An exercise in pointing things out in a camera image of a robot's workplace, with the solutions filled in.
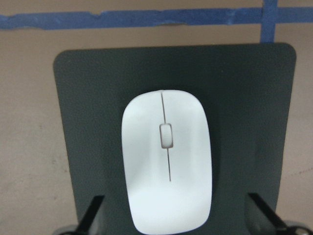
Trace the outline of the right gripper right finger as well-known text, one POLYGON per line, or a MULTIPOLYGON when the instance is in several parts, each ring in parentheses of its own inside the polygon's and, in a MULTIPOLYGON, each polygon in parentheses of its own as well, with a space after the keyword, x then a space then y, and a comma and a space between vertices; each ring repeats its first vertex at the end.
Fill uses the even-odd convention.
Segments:
POLYGON ((285 222, 257 194, 247 194, 247 229, 251 235, 286 235, 285 222))

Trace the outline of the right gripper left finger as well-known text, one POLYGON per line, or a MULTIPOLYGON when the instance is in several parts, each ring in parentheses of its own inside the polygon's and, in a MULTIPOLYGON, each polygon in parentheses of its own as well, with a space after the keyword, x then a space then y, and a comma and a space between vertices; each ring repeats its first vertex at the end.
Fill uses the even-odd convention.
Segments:
POLYGON ((83 219, 73 232, 74 235, 104 235, 104 195, 95 196, 83 219))

